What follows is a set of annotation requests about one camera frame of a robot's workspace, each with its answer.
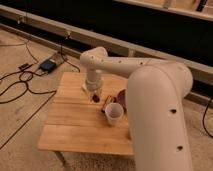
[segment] cup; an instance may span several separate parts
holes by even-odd
[[[105,109],[109,125],[115,126],[124,115],[124,109],[119,103],[109,103]]]

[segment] floor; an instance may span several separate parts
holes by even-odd
[[[0,30],[0,45],[20,44],[23,38]],[[50,57],[55,50],[30,41],[28,47],[31,53],[41,62]],[[23,63],[34,62],[25,46],[0,46],[0,77],[5,73],[18,70]],[[68,57],[69,62],[78,65],[82,72],[85,69],[75,58]],[[52,74],[35,77],[30,82],[30,88],[37,92],[57,89],[60,78],[65,71],[76,72],[76,69],[62,64]],[[0,92],[8,85],[17,81],[18,75],[11,76],[0,84]],[[0,101],[9,100],[19,95],[24,90],[23,85],[15,85],[0,97]],[[134,159],[131,156],[82,154],[64,152],[69,165],[63,167],[55,154],[49,151],[39,151],[39,140],[45,118],[51,101],[49,101],[33,117],[32,114],[44,103],[51,94],[32,95],[27,92],[20,99],[0,104],[0,170],[1,171],[133,171],[135,170]],[[205,106],[183,100],[189,143],[193,160],[194,171],[212,171],[213,168],[213,140],[206,136],[201,125],[202,114]],[[20,126],[29,120],[22,129]],[[213,132],[213,110],[207,112],[208,129]]]

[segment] cable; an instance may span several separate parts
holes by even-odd
[[[28,42],[25,42],[25,43],[20,43],[20,44],[5,44],[5,45],[0,45],[0,46],[6,46],[6,47],[8,47],[8,46],[23,46],[23,45],[26,45],[26,43],[28,43]]]
[[[208,108],[209,108],[211,102],[212,102],[212,97],[210,98],[210,100],[209,100],[209,102],[208,102],[208,104],[207,104],[207,106],[206,106],[205,112],[204,112],[204,114],[203,114],[202,124],[203,124],[203,128],[204,128],[205,132],[207,133],[207,135],[208,135],[210,138],[213,138],[213,134],[211,134],[211,133],[208,131],[208,129],[206,128],[206,124],[205,124],[206,113],[207,113],[207,110],[208,110]]]
[[[30,56],[31,56],[31,57],[34,59],[34,61],[35,61],[35,63],[34,63],[33,65],[37,64],[37,63],[39,62],[38,59],[31,53],[31,51],[30,51],[28,45],[26,44],[25,46],[26,46],[27,52],[30,54]]]
[[[2,93],[0,93],[0,96],[2,96],[3,94],[5,94],[11,87],[13,87],[16,84],[25,84],[26,89],[20,95],[16,96],[13,99],[10,99],[10,100],[7,100],[7,101],[3,101],[3,102],[0,101],[0,104],[6,104],[6,103],[13,102],[13,101],[19,99],[20,97],[22,97],[23,95],[25,95],[25,93],[28,91],[28,84],[26,82],[23,82],[23,81],[17,81],[17,82],[12,83]]]
[[[50,101],[56,91],[0,146],[0,150]]]
[[[63,51],[63,48],[62,48],[62,43],[61,43],[60,55],[61,55],[61,57],[62,57],[63,61],[64,61],[64,62],[66,62],[67,64],[71,65],[72,67],[76,68],[76,69],[78,70],[78,72],[80,73],[80,72],[81,72],[81,70],[80,70],[80,68],[79,68],[78,66],[76,66],[76,65],[74,65],[74,64],[71,64],[71,63],[70,63],[70,62],[68,62],[66,59],[64,59],[64,56],[63,56],[62,51]]]
[[[13,99],[7,100],[7,101],[0,101],[0,104],[6,104],[6,103],[13,102],[13,101],[19,99],[20,97],[22,97],[23,95],[25,95],[25,93],[26,93],[27,91],[29,91],[29,92],[32,93],[32,94],[48,94],[48,93],[53,93],[55,90],[54,90],[54,91],[49,91],[49,92],[42,92],[42,93],[36,93],[36,92],[33,92],[32,90],[30,90],[28,82],[29,82],[30,80],[33,79],[33,76],[36,75],[36,76],[41,77],[41,76],[43,76],[43,75],[46,74],[46,73],[37,74],[37,73],[36,73],[37,70],[34,71],[34,72],[32,72],[32,71],[18,71],[18,72],[13,72],[13,73],[10,73],[10,74],[8,74],[8,75],[2,77],[1,80],[3,80],[4,78],[6,78],[7,76],[10,76],[10,75],[13,75],[13,74],[17,74],[17,73],[21,73],[21,74],[19,75],[19,81],[16,81],[16,82],[10,84],[3,92],[0,93],[0,97],[3,96],[11,87],[13,87],[13,86],[16,85],[16,84],[25,84],[25,87],[26,87],[26,88],[25,88],[25,90],[24,90],[20,95],[16,96],[16,97],[13,98]],[[30,74],[29,77],[27,77],[27,79],[24,79],[24,78],[23,78],[23,76],[24,76],[25,74]]]

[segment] wooden table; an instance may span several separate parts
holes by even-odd
[[[64,73],[54,97],[38,148],[51,150],[65,164],[60,151],[133,155],[126,114],[116,126],[109,126],[101,113],[108,95],[116,96],[127,80],[103,75],[101,100],[94,103],[81,86],[85,73]]]

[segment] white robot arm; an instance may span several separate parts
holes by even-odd
[[[98,47],[82,53],[86,86],[101,89],[101,70],[128,78],[126,105],[138,171],[192,171],[182,98],[193,79],[181,63],[152,58],[108,57]]]

